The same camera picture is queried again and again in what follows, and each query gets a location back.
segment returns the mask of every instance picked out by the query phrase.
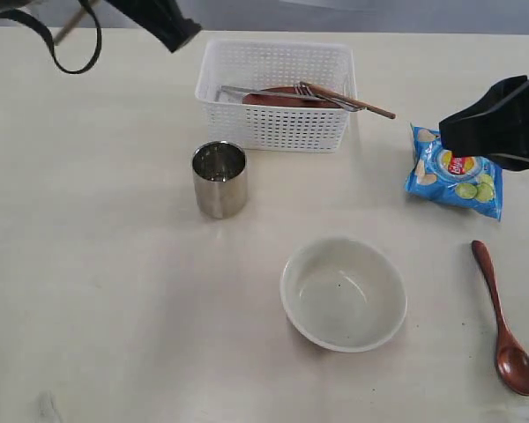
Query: black strap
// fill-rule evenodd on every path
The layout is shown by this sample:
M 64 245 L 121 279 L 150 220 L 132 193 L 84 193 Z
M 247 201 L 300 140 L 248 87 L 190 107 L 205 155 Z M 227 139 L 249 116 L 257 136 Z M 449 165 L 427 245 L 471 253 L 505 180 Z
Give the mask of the black strap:
M 56 58 L 53 35 L 46 26 L 44 26 L 39 20 L 31 16 L 30 14 L 18 10 L 3 11 L 0 12 L 0 19 L 13 20 L 15 22 L 20 23 L 21 25 L 25 25 L 28 28 L 33 29 L 45 41 L 45 44 L 47 45 L 49 53 L 51 54 L 51 57 L 53 57 L 53 62 L 55 62 L 57 68 L 59 68 L 64 73 L 78 75 L 80 73 L 85 73 L 86 71 L 92 69 L 92 67 L 98 61 L 98 58 L 100 57 L 100 52 L 102 50 L 102 30 L 100 26 L 100 21 L 96 17 L 92 7 L 90 6 L 87 0 L 78 0 L 78 2 L 86 11 L 86 13 L 88 13 L 92 17 L 94 24 L 96 25 L 96 47 L 94 48 L 94 53 L 88 63 L 82 69 L 79 70 L 67 70 L 59 63 Z

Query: basket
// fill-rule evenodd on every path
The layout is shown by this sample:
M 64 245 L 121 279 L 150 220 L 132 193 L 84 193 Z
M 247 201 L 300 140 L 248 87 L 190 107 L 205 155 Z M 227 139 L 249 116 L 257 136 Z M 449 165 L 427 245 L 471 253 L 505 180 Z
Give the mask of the basket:
M 210 139 L 262 150 L 337 150 L 350 115 L 346 110 L 244 105 L 242 95 L 220 91 L 222 85 L 265 89 L 301 80 L 356 98 L 351 49 L 307 42 L 209 41 L 196 98 L 204 105 Z

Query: chip bag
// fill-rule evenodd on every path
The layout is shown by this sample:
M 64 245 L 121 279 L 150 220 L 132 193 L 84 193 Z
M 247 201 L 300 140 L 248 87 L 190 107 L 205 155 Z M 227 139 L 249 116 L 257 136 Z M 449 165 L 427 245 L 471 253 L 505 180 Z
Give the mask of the chip bag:
M 415 169 L 406 191 L 441 204 L 475 209 L 500 220 L 502 169 L 483 157 L 453 157 L 441 146 L 439 131 L 412 127 Z

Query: table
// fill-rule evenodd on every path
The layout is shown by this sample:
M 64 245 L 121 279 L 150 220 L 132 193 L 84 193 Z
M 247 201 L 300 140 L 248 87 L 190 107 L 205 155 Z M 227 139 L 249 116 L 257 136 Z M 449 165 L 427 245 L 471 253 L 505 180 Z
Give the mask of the table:
M 42 41 L 0 28 L 0 423 L 529 421 L 492 363 L 495 328 L 469 248 L 484 240 L 529 352 L 529 172 L 505 173 L 498 223 L 406 196 L 408 124 L 436 127 L 497 80 L 529 74 L 529 36 L 203 33 L 175 55 L 106 30 L 93 71 L 66 76 Z M 249 152 L 250 201 L 206 219 L 190 157 L 210 37 L 343 42 L 360 113 L 334 154 Z M 60 59 L 93 48 L 77 30 Z M 279 301 L 289 255 L 346 234 L 403 275 L 408 313 L 372 352 L 323 351 Z

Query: bowl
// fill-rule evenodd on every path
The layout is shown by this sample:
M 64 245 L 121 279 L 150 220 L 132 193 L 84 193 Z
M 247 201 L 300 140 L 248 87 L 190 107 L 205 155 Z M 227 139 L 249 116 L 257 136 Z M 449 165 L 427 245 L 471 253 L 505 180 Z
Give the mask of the bowl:
M 406 290 L 393 264 L 349 238 L 315 241 L 296 251 L 280 280 L 288 319 L 311 342 L 359 353 L 391 339 L 406 317 Z

